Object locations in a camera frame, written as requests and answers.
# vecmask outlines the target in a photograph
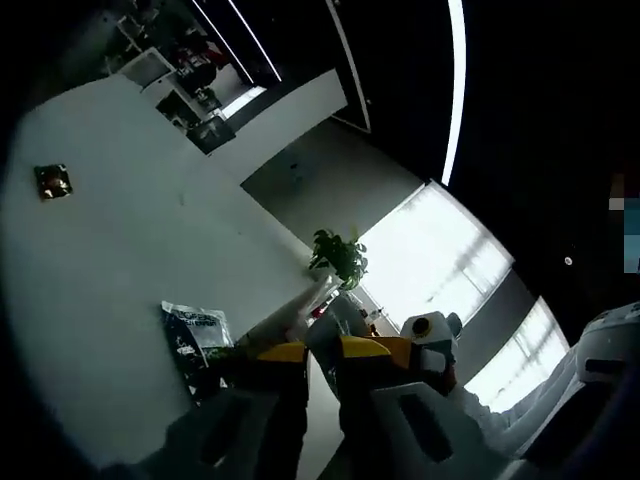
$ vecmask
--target package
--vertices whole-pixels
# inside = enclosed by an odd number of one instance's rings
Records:
[[[211,359],[233,347],[224,312],[162,302],[164,327],[176,365],[196,395]]]

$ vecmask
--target led strip light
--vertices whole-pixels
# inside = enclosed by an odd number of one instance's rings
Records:
[[[255,34],[253,33],[253,30],[251,30],[251,28],[249,28],[249,25],[247,24],[247,22],[245,21],[244,17],[240,13],[240,10],[238,10],[238,7],[236,7],[236,5],[233,3],[232,0],[229,0],[229,5],[231,5],[231,8],[233,8],[235,10],[235,12],[238,14],[238,17],[240,17],[240,20],[242,20],[242,23],[244,23],[244,26],[247,27],[247,30],[249,31],[249,34],[253,37],[253,40],[256,42],[256,45],[258,45],[258,48],[262,52],[262,55],[264,55],[264,58],[267,59],[267,63],[271,67],[271,70],[273,70],[273,73],[275,73],[276,77],[278,78],[278,81],[281,82],[282,81],[282,77],[280,77],[280,74],[278,74],[278,71],[276,70],[276,67],[273,66],[273,63],[271,62],[271,59],[267,55],[267,52],[265,52],[264,48],[262,48],[262,45],[260,45],[260,42],[258,41],[258,39],[256,38]]]
[[[227,47],[227,49],[231,52],[231,55],[233,55],[233,58],[236,59],[236,62],[238,62],[238,65],[240,65],[240,68],[242,69],[242,71],[244,72],[244,74],[249,78],[249,81],[251,83],[256,83],[253,81],[253,78],[251,78],[251,75],[249,75],[249,72],[247,72],[247,69],[244,68],[244,65],[242,65],[242,63],[240,62],[240,59],[238,58],[238,56],[235,54],[235,52],[231,49],[231,47],[229,46],[229,44],[227,43],[227,41],[224,39],[224,37],[222,36],[222,34],[218,31],[218,29],[216,28],[216,26],[213,24],[213,22],[211,20],[209,20],[209,17],[207,16],[206,13],[204,13],[204,10],[202,10],[202,7],[200,5],[198,5],[198,2],[196,2],[196,0],[191,0],[193,2],[193,4],[196,6],[196,8],[198,9],[198,11],[202,14],[202,16],[205,18],[205,20],[207,22],[209,22],[209,25],[211,25],[211,28],[213,28],[213,30],[218,34],[218,36],[220,37],[220,39],[222,40],[222,42],[225,44],[225,46]]]

